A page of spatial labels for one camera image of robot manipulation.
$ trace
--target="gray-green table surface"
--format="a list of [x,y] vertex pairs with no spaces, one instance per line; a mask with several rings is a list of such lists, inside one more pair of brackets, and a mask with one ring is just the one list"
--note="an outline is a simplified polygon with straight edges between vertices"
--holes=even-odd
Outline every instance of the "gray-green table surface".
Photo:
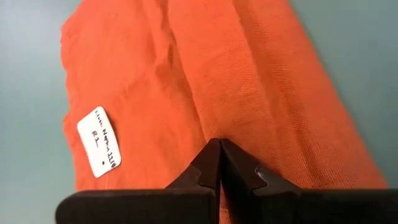
[[[79,0],[0,0],[0,223],[53,223],[74,191],[60,26]],[[398,186],[396,0],[291,0],[391,187]]]

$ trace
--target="paper tag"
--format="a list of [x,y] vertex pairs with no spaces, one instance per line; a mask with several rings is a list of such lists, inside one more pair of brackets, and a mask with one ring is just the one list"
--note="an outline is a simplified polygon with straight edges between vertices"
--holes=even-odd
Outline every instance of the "paper tag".
[[120,165],[118,142],[102,106],[95,108],[77,123],[81,141],[95,177]]

